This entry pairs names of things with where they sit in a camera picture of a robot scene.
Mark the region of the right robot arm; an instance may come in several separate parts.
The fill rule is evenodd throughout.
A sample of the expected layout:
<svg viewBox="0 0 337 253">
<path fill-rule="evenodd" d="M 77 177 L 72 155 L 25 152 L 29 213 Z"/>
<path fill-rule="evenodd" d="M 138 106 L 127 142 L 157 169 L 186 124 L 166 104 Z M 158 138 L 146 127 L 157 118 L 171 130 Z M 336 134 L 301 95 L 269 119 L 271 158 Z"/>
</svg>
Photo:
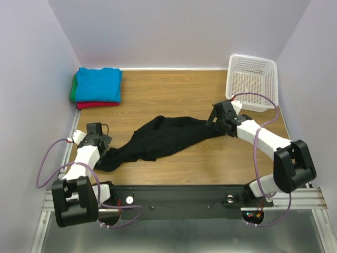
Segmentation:
<svg viewBox="0 0 337 253">
<path fill-rule="evenodd" d="M 260 149 L 273 162 L 273 172 L 257 176 L 245 185 L 242 199 L 253 206 L 261 197 L 270 198 L 277 192 L 291 193 L 316 178 L 316 169 L 308 145 L 302 141 L 291 141 L 280 137 L 258 125 L 246 114 L 239 114 L 242 103 L 225 100 L 213 105 L 207 126 L 221 133 L 244 140 Z"/>
</svg>

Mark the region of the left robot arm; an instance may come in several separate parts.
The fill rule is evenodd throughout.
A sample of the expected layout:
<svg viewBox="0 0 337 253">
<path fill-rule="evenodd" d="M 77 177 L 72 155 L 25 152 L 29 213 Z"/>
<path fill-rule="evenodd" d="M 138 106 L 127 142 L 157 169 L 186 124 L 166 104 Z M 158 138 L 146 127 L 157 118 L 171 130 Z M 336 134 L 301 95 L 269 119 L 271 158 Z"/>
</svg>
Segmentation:
<svg viewBox="0 0 337 253">
<path fill-rule="evenodd" d="M 86 132 L 76 130 L 72 140 L 77 145 L 75 160 L 51 187 L 56 222 L 61 228 L 97 221 L 101 204 L 110 208 L 118 203 L 111 182 L 92 185 L 90 181 L 112 140 L 103 133 L 103 124 L 88 123 Z"/>
</svg>

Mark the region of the black t shirt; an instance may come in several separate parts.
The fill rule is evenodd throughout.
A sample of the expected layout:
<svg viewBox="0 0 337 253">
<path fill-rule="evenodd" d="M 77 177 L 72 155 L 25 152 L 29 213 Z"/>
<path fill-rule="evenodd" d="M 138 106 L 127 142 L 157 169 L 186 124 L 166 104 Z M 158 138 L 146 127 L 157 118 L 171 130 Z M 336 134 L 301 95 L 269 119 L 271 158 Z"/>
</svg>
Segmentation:
<svg viewBox="0 0 337 253">
<path fill-rule="evenodd" d="M 122 163 L 156 161 L 194 144 L 223 134 L 206 125 L 205 120 L 189 116 L 167 118 L 162 115 L 136 130 L 128 143 L 110 148 L 95 169 L 112 172 Z"/>
</svg>

